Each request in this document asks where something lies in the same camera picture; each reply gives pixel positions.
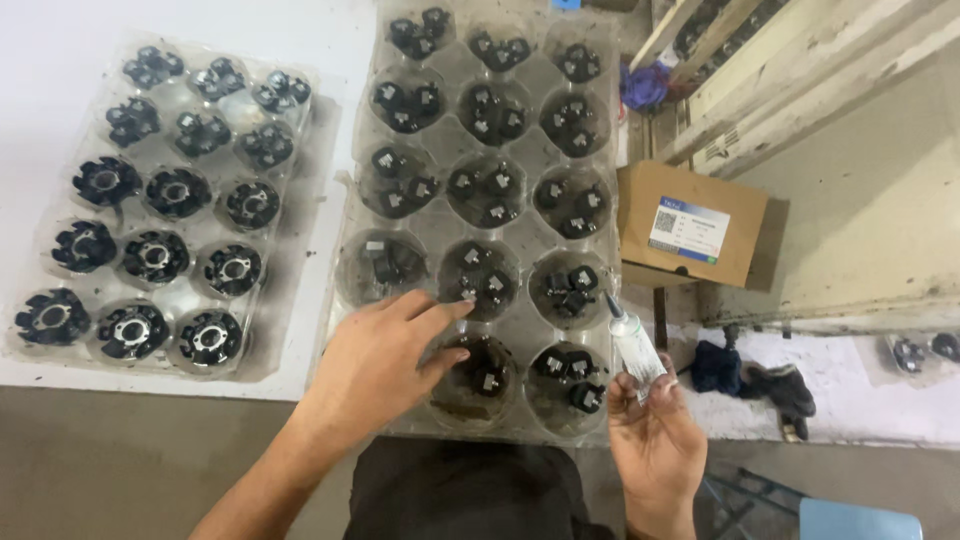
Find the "black ring component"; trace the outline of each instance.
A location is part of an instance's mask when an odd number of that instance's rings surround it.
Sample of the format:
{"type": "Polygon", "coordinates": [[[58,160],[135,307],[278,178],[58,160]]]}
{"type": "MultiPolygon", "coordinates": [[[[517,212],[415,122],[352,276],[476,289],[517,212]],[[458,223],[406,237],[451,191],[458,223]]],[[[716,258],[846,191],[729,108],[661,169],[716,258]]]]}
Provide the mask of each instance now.
{"type": "Polygon", "coordinates": [[[103,223],[75,221],[72,231],[57,234],[59,248],[50,251],[51,257],[71,272],[87,274],[112,261],[117,245],[103,223]]]}
{"type": "Polygon", "coordinates": [[[90,329],[90,316],[80,299],[70,289],[50,289],[49,296],[37,294],[25,304],[13,321],[23,329],[18,332],[28,343],[66,347],[90,329]]]}
{"type": "Polygon", "coordinates": [[[260,279],[262,261],[253,248],[231,244],[210,255],[204,267],[204,277],[210,288],[227,296],[241,296],[250,292],[260,279]]]}
{"type": "Polygon", "coordinates": [[[147,184],[147,204],[164,217],[193,215],[211,199],[206,179],[187,169],[160,171],[147,184]]]}
{"type": "Polygon", "coordinates": [[[230,221],[248,231],[265,227],[279,210],[280,196],[262,182],[240,184],[227,197],[230,221]]]}
{"type": "Polygon", "coordinates": [[[77,194],[98,207],[119,205],[143,186],[136,169],[117,158],[104,156],[100,162],[87,161],[80,166],[80,173],[73,177],[77,194]]]}
{"type": "Polygon", "coordinates": [[[198,314],[194,324],[180,332],[180,352],[195,365],[221,364],[240,352],[243,331],[226,311],[211,310],[198,314]]]}
{"type": "Polygon", "coordinates": [[[163,313],[148,304],[119,307],[100,320],[100,350],[111,358],[139,360],[155,351],[170,336],[163,313]]]}
{"type": "Polygon", "coordinates": [[[124,252],[124,270],[150,283],[171,282],[190,265],[186,244],[176,233],[166,231],[141,233],[124,252]]]}

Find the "concrete floor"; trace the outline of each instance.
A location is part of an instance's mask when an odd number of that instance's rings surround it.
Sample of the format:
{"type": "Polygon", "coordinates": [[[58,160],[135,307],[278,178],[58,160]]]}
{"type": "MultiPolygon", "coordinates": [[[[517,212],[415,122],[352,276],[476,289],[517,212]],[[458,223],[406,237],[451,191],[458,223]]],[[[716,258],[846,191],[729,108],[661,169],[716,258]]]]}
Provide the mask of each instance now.
{"type": "MultiPolygon", "coordinates": [[[[0,538],[183,538],[266,448],[291,408],[0,388],[0,538]]],[[[360,450],[333,469],[289,538],[342,536],[360,450]]],[[[572,454],[593,519],[622,530],[610,455],[572,454]]],[[[958,453],[715,441],[710,459],[715,470],[744,466],[811,496],[912,513],[927,540],[960,538],[958,453]]]]}

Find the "clear plastic tray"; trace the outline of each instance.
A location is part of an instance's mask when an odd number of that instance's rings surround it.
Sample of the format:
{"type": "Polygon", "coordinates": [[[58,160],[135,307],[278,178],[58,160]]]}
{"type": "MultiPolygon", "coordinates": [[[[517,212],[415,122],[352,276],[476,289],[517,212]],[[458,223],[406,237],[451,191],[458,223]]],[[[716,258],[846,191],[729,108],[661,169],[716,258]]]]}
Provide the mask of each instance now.
{"type": "MultiPolygon", "coordinates": [[[[495,397],[479,395],[464,385],[464,377],[471,373],[455,368],[423,404],[385,432],[566,446],[608,444],[605,405],[592,414],[574,408],[568,395],[578,381],[540,375],[533,363],[551,346],[586,351],[596,366],[586,380],[596,385],[608,384],[619,364],[602,296],[604,289],[616,293],[620,285],[617,145],[612,128],[618,104],[618,54],[613,28],[583,13],[526,20],[496,7],[454,11],[444,2],[382,3],[378,28],[369,83],[355,122],[357,167],[339,236],[341,249],[333,261],[324,338],[332,336],[347,314],[390,294],[422,287],[442,301],[469,296],[460,282],[465,275],[460,261],[479,246],[490,254],[485,272],[501,272],[497,276],[510,282],[510,290],[499,303],[480,291],[481,300],[468,320],[438,336],[424,357],[441,347],[483,342],[492,363],[503,370],[496,382],[504,388],[495,397]],[[440,37],[423,30],[422,13],[434,7],[450,13],[440,37]],[[421,49],[433,49],[426,58],[411,56],[408,48],[395,44],[391,23],[399,19],[419,28],[411,39],[435,38],[421,49]],[[490,61],[491,68],[469,45],[483,32],[494,46],[521,37],[530,54],[502,71],[502,64],[490,61]],[[595,76],[585,83],[575,84],[561,71],[564,54],[575,44],[586,45],[594,62],[595,76]],[[396,84],[407,101],[397,98],[396,87],[379,91],[385,83],[396,84]],[[475,136],[470,131],[477,118],[473,109],[484,96],[472,101],[470,97],[478,85],[488,86],[499,97],[502,110],[521,111],[522,128],[511,125],[501,132],[505,116],[489,112],[484,117],[493,118],[487,127],[496,129],[495,136],[481,136],[484,141],[475,136]],[[421,100],[419,90],[424,88],[436,92],[421,100]],[[581,158],[566,155],[541,125],[570,96],[585,98],[592,111],[582,127],[595,140],[581,158]],[[421,103],[427,108],[420,109],[421,103]],[[424,120],[415,130],[405,118],[392,126],[389,114],[395,110],[412,110],[424,120]],[[393,152],[388,154],[385,148],[393,152]],[[457,196],[449,186],[455,172],[465,171],[479,185],[472,195],[457,196]],[[509,178],[497,178],[498,172],[509,178]],[[562,181],[564,191],[553,209],[544,208],[536,194],[548,180],[562,181]],[[492,182],[500,186],[485,187],[492,182]],[[595,231],[569,239],[564,220],[573,211],[576,196],[591,189],[602,201],[590,218],[595,231]],[[375,266],[378,260],[383,264],[376,254],[385,240],[402,246],[398,258],[403,261],[396,264],[405,277],[401,283],[387,284],[395,268],[375,266]],[[557,307],[560,297],[545,295],[545,276],[569,273],[584,264],[599,280],[589,293],[594,302],[578,316],[562,315],[564,309],[557,307]],[[387,278],[379,281],[378,276],[387,278]]],[[[409,41],[400,42],[409,47],[409,41]]]]}
{"type": "Polygon", "coordinates": [[[252,362],[319,84],[302,67],[133,36],[36,231],[7,352],[198,380],[252,362]]]}

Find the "cardboard box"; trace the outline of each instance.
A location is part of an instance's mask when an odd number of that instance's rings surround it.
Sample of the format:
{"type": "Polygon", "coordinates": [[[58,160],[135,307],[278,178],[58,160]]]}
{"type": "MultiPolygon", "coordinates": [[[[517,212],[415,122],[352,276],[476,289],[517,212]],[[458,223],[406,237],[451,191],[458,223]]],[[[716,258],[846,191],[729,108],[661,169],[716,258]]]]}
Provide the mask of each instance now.
{"type": "Polygon", "coordinates": [[[766,192],[656,161],[624,167],[617,179],[625,282],[744,286],[766,192]]]}

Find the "dark cloth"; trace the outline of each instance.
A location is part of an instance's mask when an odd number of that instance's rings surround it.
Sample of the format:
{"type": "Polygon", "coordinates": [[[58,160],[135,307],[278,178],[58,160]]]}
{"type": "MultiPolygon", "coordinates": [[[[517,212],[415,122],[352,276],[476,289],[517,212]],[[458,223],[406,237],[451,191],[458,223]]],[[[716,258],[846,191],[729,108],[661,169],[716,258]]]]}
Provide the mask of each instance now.
{"type": "Polygon", "coordinates": [[[612,540],[550,447],[377,437],[353,472],[345,540],[612,540]]]}

